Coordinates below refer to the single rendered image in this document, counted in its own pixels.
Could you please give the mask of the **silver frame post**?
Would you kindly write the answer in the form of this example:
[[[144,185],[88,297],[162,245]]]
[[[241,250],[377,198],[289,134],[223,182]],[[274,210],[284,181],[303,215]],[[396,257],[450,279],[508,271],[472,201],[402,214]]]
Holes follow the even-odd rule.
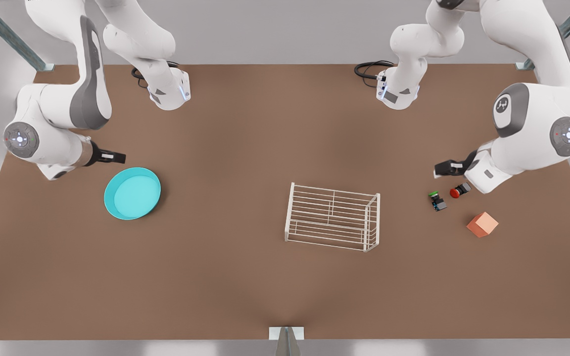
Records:
[[[556,25],[543,0],[504,0],[513,6],[513,15],[521,23],[511,22],[511,30],[520,30],[512,48],[528,56],[516,63],[517,70],[535,70],[539,83],[558,85],[570,81],[570,54],[565,39],[570,35],[570,16]]]
[[[304,340],[304,327],[269,327],[269,340],[276,340],[275,356],[301,356],[298,340]]]
[[[21,39],[18,34],[7,23],[0,18],[0,38],[15,50],[29,65],[38,72],[53,71],[55,64],[46,63],[33,49]]]

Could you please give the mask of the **orange cube block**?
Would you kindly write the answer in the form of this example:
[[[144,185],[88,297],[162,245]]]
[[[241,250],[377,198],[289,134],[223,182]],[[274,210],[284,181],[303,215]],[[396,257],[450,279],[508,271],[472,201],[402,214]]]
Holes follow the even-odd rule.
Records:
[[[493,232],[498,221],[487,212],[482,212],[473,218],[466,226],[476,237],[485,237]]]

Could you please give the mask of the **turquoise plate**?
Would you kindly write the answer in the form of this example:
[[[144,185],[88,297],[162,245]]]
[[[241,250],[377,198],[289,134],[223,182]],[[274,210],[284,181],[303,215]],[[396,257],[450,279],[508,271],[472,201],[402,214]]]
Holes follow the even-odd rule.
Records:
[[[151,212],[161,196],[158,176],[142,167],[128,168],[108,182],[103,201],[111,216],[120,220],[135,220]]]

